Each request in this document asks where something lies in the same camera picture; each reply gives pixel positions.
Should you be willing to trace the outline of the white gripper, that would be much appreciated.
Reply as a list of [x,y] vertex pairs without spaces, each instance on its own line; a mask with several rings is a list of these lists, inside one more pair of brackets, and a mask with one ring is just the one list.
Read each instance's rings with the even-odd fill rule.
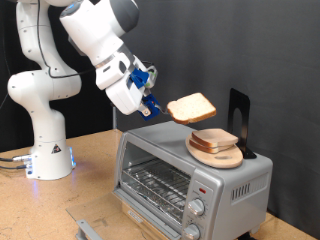
[[146,97],[151,94],[151,90],[136,86],[130,79],[133,70],[129,58],[124,53],[117,54],[105,65],[96,69],[96,85],[106,92],[121,113],[129,115],[138,110],[144,117],[148,117],[151,111],[141,103],[141,100],[143,91]]

